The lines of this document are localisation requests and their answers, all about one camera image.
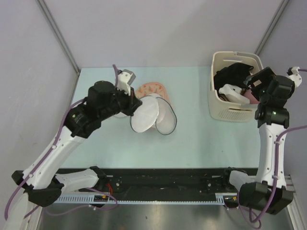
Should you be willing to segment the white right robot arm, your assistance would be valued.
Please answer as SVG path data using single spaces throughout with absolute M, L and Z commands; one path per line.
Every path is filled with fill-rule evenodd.
M 284 107 L 295 88 L 302 83 L 299 68 L 292 67 L 286 76 L 276 75 L 266 67 L 254 74 L 247 86 L 258 100 L 255 119 L 260 134 L 260 160 L 254 179 L 243 170 L 227 168 L 221 180 L 226 192 L 239 193 L 240 205 L 276 215 L 293 200 L 286 189 L 283 172 L 283 152 L 290 115 Z

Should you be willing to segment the white mesh laundry bag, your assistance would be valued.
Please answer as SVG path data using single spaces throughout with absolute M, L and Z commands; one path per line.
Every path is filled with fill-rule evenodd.
M 155 128 L 161 135 L 172 134 L 177 127 L 177 116 L 171 104 L 157 94 L 140 99 L 139 106 L 130 118 L 130 127 L 136 133 Z

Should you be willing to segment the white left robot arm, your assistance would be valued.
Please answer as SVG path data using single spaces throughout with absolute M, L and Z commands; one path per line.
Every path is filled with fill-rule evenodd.
M 61 194 L 70 191 L 84 188 L 102 191 L 108 179 L 97 166 L 69 174 L 57 172 L 68 156 L 99 129 L 104 120 L 119 113 L 133 116 L 141 104 L 129 85 L 121 88 L 108 81 L 96 82 L 85 98 L 67 110 L 54 140 L 39 158 L 26 170 L 15 171 L 12 179 L 24 189 L 30 202 L 41 207 L 48 207 Z

